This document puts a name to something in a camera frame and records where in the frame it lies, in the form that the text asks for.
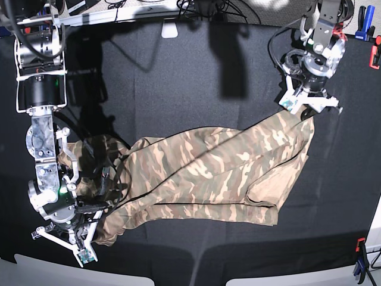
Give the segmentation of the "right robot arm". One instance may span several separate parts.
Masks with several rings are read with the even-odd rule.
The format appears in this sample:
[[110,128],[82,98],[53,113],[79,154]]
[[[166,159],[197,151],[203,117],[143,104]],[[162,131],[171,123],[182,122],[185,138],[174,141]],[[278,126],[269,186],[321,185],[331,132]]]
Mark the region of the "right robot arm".
[[65,25],[56,21],[54,1],[2,1],[1,22],[15,36],[17,71],[15,109],[31,118],[26,148],[35,161],[28,196],[33,208],[49,222],[32,233],[70,250],[78,264],[96,261],[92,247],[98,222],[116,203],[105,199],[114,165],[109,157],[97,161],[90,172],[100,179],[92,198],[77,193],[79,162],[68,146],[70,128],[54,123],[54,115],[67,105]]

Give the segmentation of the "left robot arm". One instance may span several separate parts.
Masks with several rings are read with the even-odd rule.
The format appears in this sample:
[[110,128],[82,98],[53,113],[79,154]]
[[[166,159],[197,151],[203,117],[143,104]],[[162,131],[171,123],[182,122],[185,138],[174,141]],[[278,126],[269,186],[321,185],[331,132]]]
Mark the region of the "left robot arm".
[[343,24],[354,13],[353,1],[313,1],[297,21],[302,48],[295,48],[280,60],[268,42],[271,60],[285,76],[286,92],[279,105],[306,120],[325,108],[342,111],[339,100],[329,95],[325,85],[336,73],[346,51]]

